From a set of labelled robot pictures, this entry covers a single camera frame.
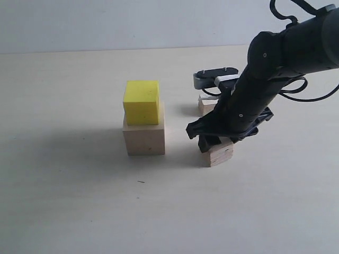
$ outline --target white table surface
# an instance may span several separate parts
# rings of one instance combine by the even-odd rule
[[[247,47],[0,55],[0,253],[338,253],[339,94],[277,97],[275,117],[204,168],[195,71],[242,70]],[[308,76],[301,97],[333,89]],[[163,157],[128,157],[127,80],[155,79]]]

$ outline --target cable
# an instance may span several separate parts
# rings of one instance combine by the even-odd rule
[[[317,15],[317,9],[315,9],[313,6],[311,6],[309,3],[307,3],[304,0],[291,0],[295,4],[297,4],[300,8],[302,8],[305,12],[316,16]],[[290,16],[284,16],[281,13],[278,12],[275,6],[275,0],[270,1],[270,10],[273,13],[273,15],[279,19],[279,20],[291,20],[293,25],[298,24],[298,19],[297,17],[290,15]]]
[[[281,90],[279,92],[279,94],[281,96],[283,96],[287,99],[290,99],[292,101],[295,101],[295,102],[319,102],[319,101],[322,101],[324,99],[331,97],[332,95],[334,95],[339,90],[339,85],[337,85],[336,88],[334,88],[327,95],[319,97],[319,98],[314,98],[314,99],[298,99],[298,98],[293,98],[293,97],[286,95],[286,94],[297,94],[297,93],[300,93],[300,92],[302,92],[303,90],[306,89],[306,87],[308,86],[308,81],[305,77],[298,77],[298,78],[291,79],[285,86],[288,86],[288,85],[290,85],[290,84],[292,84],[292,83],[294,83],[295,81],[298,81],[298,80],[304,81],[304,84],[301,87],[299,87],[298,89],[295,89],[295,90]]]
[[[279,20],[291,20],[293,25],[298,24],[297,17],[295,17],[293,15],[284,16],[280,12],[278,12],[278,10],[276,9],[276,6],[275,6],[275,0],[270,1],[270,10],[277,19],[279,19]]]
[[[304,0],[291,0],[292,2],[296,3],[297,5],[299,5],[299,7],[301,7],[305,12],[316,16],[317,15],[317,9],[315,9],[313,6],[311,6],[309,3],[307,3]]]
[[[206,91],[206,89],[204,89],[204,88],[202,89],[202,91],[203,91],[205,94],[208,94],[208,95],[210,95],[210,96],[219,97],[219,96],[221,95],[221,93],[220,93],[220,94],[210,93],[210,92]]]

